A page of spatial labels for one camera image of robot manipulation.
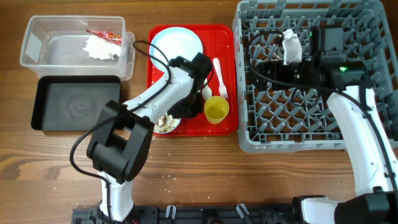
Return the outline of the yellow plastic cup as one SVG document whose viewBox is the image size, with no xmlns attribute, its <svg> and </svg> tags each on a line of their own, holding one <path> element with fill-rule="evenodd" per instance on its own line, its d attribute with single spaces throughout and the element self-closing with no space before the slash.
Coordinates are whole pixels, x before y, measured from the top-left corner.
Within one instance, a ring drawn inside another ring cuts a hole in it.
<svg viewBox="0 0 398 224">
<path fill-rule="evenodd" d="M 229 103 L 221 96 L 212 96 L 205 101 L 204 112 L 209 123 L 219 124 L 229 113 Z"/>
</svg>

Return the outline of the red snack wrapper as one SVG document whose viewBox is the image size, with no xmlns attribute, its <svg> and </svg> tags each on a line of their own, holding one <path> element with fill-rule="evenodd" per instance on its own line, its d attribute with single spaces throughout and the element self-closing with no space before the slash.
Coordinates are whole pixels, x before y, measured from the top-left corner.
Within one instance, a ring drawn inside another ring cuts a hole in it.
<svg viewBox="0 0 398 224">
<path fill-rule="evenodd" d="M 86 30 L 88 33 L 91 33 L 101 39 L 104 39 L 108 42 L 111 42 L 116 45 L 121 45 L 122 44 L 122 36 L 112 33 L 112 32 L 107 32 L 107 31 L 100 31 L 100 30 Z"/>
</svg>

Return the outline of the white napkin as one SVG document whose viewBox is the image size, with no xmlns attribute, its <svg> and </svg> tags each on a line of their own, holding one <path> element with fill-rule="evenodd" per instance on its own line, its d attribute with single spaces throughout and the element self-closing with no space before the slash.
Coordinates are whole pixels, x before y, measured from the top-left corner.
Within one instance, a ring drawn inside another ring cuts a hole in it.
<svg viewBox="0 0 398 224">
<path fill-rule="evenodd" d="M 83 48 L 88 55 L 100 60 L 114 60 L 115 56 L 120 56 L 121 46 L 104 40 L 96 35 L 90 36 Z"/>
</svg>

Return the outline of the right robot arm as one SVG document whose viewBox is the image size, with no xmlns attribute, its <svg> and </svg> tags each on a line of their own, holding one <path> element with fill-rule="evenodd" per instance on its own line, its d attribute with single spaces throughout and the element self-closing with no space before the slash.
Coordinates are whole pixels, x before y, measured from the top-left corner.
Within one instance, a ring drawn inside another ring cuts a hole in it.
<svg viewBox="0 0 398 224">
<path fill-rule="evenodd" d="M 276 90 L 315 89 L 343 136 L 354 173 L 356 195 L 337 202 L 322 196 L 295 200 L 300 223 L 396 223 L 397 158 L 376 109 L 373 81 L 360 61 L 346 58 L 340 26 L 310 28 L 310 60 L 292 30 L 273 30 L 284 50 L 281 61 L 249 67 L 254 84 Z"/>
</svg>

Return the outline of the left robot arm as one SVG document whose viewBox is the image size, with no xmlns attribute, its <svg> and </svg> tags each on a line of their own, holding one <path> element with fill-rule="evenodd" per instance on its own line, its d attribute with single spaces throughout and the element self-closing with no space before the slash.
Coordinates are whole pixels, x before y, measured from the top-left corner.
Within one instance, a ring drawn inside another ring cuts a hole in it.
<svg viewBox="0 0 398 224">
<path fill-rule="evenodd" d="M 147 160 L 156 122 L 165 114 L 194 118 L 203 111 L 199 91 L 213 70 L 211 59 L 202 53 L 192 60 L 178 56 L 166 69 L 138 97 L 107 102 L 94 127 L 86 155 L 103 186 L 97 211 L 103 223 L 123 223 L 132 211 L 132 181 Z"/>
</svg>

